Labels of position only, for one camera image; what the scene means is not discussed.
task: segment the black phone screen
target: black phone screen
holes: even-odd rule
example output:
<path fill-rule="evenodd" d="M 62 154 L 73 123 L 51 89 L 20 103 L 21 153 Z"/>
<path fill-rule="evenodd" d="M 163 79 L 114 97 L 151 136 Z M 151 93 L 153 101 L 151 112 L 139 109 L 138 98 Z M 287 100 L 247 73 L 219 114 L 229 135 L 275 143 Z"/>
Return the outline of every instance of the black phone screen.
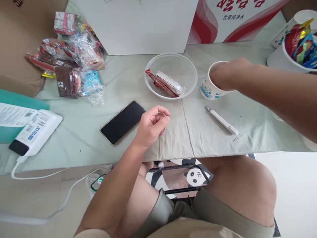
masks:
<path fill-rule="evenodd" d="M 108 122 L 100 132 L 111 144 L 117 143 L 131 128 L 140 120 L 145 110 L 136 102 L 132 101 L 117 116 Z"/>

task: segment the panda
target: panda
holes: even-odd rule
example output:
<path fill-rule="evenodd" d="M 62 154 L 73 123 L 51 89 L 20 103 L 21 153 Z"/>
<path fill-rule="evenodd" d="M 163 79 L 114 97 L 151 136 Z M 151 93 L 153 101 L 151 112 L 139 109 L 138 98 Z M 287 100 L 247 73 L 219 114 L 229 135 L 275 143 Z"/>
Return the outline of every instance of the panda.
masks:
<path fill-rule="evenodd" d="M 184 173 L 186 180 L 188 182 L 188 187 L 198 187 L 203 184 L 208 184 L 203 174 L 201 174 L 201 170 L 198 168 L 192 168 L 188 172 Z M 204 172 L 207 178 L 210 178 L 210 175 Z"/>

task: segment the light green tablecloth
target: light green tablecloth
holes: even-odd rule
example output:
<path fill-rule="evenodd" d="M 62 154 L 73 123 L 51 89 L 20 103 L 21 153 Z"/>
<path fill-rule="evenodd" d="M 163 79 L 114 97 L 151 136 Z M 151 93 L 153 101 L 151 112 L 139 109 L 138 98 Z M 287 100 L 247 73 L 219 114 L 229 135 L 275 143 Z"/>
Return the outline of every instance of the light green tablecloth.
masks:
<path fill-rule="evenodd" d="M 266 107 L 234 92 L 217 100 L 204 99 L 199 92 L 201 80 L 210 65 L 219 60 L 245 57 L 252 63 L 265 64 L 273 52 L 272 36 L 285 24 L 281 13 L 249 42 L 188 45 L 184 56 L 198 72 L 195 90 L 186 98 L 161 101 L 146 86 L 144 70 L 154 55 L 106 56 L 105 70 L 99 76 L 105 87 L 105 106 L 92 106 L 84 99 L 58 97 L 56 81 L 47 79 L 37 98 L 47 101 L 63 121 L 41 151 L 20 166 L 20 170 L 110 164 L 117 162 L 133 140 L 137 127 L 119 145 L 112 146 L 99 129 L 132 100 L 145 109 L 162 105 L 171 112 L 171 121 L 163 136 L 146 153 L 145 160 L 225 156 L 270 151 L 310 151 L 299 134 L 277 121 Z M 204 109 L 218 112 L 241 134 L 229 134 Z M 0 173 L 12 170 L 16 155 L 1 145 Z"/>

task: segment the right hand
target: right hand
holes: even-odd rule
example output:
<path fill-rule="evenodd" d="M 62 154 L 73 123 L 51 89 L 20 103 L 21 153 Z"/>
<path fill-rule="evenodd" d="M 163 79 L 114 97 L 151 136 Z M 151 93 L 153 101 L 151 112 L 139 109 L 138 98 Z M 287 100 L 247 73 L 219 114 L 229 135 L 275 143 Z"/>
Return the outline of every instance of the right hand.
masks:
<path fill-rule="evenodd" d="M 211 81 L 220 89 L 225 91 L 233 91 L 233 80 L 237 79 L 240 73 L 246 73 L 250 70 L 251 64 L 245 58 L 238 58 L 228 63 L 224 62 L 216 66 L 210 74 Z"/>
<path fill-rule="evenodd" d="M 163 135 L 170 116 L 169 111 L 159 105 L 143 113 L 134 141 L 146 149 L 150 147 L 159 135 Z"/>

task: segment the white pen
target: white pen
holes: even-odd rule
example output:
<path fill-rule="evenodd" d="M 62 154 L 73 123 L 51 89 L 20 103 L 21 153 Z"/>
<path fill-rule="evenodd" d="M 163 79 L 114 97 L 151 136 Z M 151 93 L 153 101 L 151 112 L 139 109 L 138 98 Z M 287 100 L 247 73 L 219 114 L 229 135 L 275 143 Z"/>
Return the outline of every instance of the white pen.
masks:
<path fill-rule="evenodd" d="M 217 121 L 219 121 L 228 131 L 230 131 L 232 134 L 236 134 L 239 135 L 239 132 L 237 131 L 237 129 L 230 125 L 229 123 L 227 123 L 218 113 L 216 113 L 213 109 L 205 106 L 205 108 L 207 109 L 207 111 L 209 111 L 209 113 L 211 115 L 213 115 Z"/>

